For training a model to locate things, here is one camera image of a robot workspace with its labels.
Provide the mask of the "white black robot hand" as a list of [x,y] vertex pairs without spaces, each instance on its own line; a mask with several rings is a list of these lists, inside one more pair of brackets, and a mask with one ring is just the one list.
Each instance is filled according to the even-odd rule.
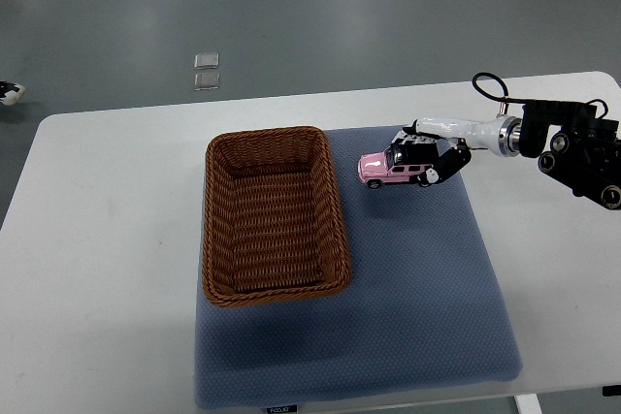
[[451,143],[432,168],[416,177],[416,183],[426,187],[443,183],[456,175],[471,161],[473,150],[490,150],[500,157],[519,155],[521,124],[521,118],[511,115],[499,115],[487,122],[424,117],[403,127],[392,143],[412,145],[439,140]]

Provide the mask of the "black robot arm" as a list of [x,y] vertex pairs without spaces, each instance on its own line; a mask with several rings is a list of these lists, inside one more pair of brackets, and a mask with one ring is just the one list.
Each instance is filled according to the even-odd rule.
[[519,154],[536,158],[544,175],[570,188],[576,197],[618,210],[619,122],[605,117],[605,101],[527,99],[522,110]]

